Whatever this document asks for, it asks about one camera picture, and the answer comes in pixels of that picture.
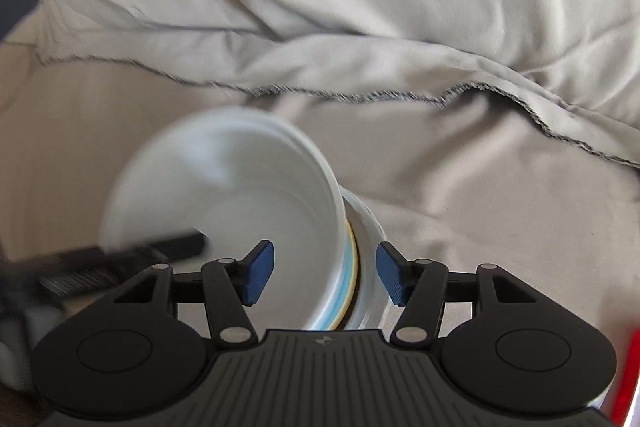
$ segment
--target wrinkled fabric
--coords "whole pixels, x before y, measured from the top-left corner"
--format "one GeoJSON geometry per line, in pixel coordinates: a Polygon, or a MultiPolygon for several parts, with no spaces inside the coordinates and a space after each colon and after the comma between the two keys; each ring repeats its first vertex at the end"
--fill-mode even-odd
{"type": "Polygon", "coordinates": [[[0,45],[0,238],[12,259],[94,243],[146,140],[253,105],[305,131],[407,256],[500,264],[622,354],[640,322],[639,13],[640,0],[43,0],[19,44],[0,45]]]}

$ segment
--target stitched hem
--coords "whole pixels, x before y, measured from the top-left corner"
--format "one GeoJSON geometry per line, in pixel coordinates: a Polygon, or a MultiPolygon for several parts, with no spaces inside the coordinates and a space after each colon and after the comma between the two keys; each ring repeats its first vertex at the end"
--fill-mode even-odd
{"type": "Polygon", "coordinates": [[[634,169],[640,169],[640,163],[634,162],[631,160],[626,160],[621,158],[620,156],[606,154],[604,152],[595,150],[591,145],[582,140],[577,140],[575,138],[571,138],[569,136],[564,136],[562,134],[558,134],[551,130],[551,128],[541,120],[538,114],[530,107],[530,105],[525,102],[523,99],[517,97],[516,95],[507,92],[500,87],[492,86],[492,84],[487,84],[486,82],[459,82],[449,89],[445,90],[440,96],[431,96],[425,94],[416,94],[410,91],[400,91],[395,89],[384,89],[378,91],[370,91],[359,94],[348,94],[341,93],[330,90],[322,90],[322,89],[308,89],[306,87],[291,87],[291,86],[283,86],[282,84],[270,84],[268,86],[260,86],[260,87],[243,87],[236,86],[234,84],[227,84],[226,82],[219,82],[216,80],[204,80],[202,82],[197,82],[195,80],[187,80],[181,78],[179,76],[175,76],[169,73],[165,73],[164,71],[159,71],[154,68],[147,66],[146,64],[142,64],[141,62],[134,60],[133,58],[107,58],[107,57],[95,57],[93,55],[87,55],[86,57],[78,57],[72,56],[69,58],[49,58],[47,60],[42,60],[40,55],[36,54],[38,60],[43,66],[54,63],[65,63],[65,62],[84,62],[84,61],[95,61],[95,62],[115,62],[117,64],[128,64],[137,66],[142,68],[143,70],[149,71],[151,73],[159,74],[164,76],[165,78],[171,79],[178,84],[189,87],[221,87],[224,89],[234,90],[236,92],[242,92],[244,94],[248,94],[255,98],[260,96],[267,96],[270,94],[304,94],[307,96],[314,96],[316,98],[322,98],[323,100],[333,100],[335,102],[346,102],[346,103],[376,103],[376,102],[426,102],[431,105],[435,105],[439,108],[446,108],[451,102],[453,102],[460,94],[467,92],[469,90],[478,90],[478,91],[490,91],[496,94],[499,94],[505,98],[510,99],[511,101],[517,103],[520,107],[522,107],[529,118],[540,127],[545,136],[549,138],[553,138],[555,140],[560,140],[562,142],[577,146],[589,154],[594,156],[599,156],[600,158],[604,158],[610,160],[615,163],[619,163],[628,167],[632,167],[634,169]]]}

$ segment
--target ribbed black plate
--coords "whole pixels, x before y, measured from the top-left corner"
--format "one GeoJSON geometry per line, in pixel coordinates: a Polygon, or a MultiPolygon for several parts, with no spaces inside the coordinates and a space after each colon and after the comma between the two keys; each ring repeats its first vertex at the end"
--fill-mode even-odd
{"type": "Polygon", "coordinates": [[[605,427],[595,409],[555,419],[484,410],[451,389],[426,354],[379,331],[270,331],[218,357],[187,398],[146,417],[92,422],[53,413],[46,427],[605,427]]]}

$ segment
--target white ceramic bowl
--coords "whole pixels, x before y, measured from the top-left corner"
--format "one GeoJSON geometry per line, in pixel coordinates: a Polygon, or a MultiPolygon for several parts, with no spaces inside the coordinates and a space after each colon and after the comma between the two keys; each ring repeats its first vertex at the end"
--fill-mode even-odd
{"type": "MultiPolygon", "coordinates": [[[[116,181],[101,242],[109,250],[192,227],[209,236],[211,250],[176,272],[241,259],[261,239],[273,241],[273,274],[247,309],[258,333],[326,328],[345,308],[353,248],[340,190],[318,148],[289,123],[233,108],[163,131],[116,181]]],[[[205,333],[201,307],[182,305],[179,316],[205,333]]]]}

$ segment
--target logo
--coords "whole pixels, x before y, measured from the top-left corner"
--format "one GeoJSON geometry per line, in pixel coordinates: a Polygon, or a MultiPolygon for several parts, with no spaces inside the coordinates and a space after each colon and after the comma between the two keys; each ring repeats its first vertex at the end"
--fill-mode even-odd
{"type": "Polygon", "coordinates": [[[327,344],[331,344],[333,341],[334,340],[331,337],[328,337],[326,335],[324,337],[318,337],[316,339],[316,342],[321,346],[326,346],[327,344]]]}

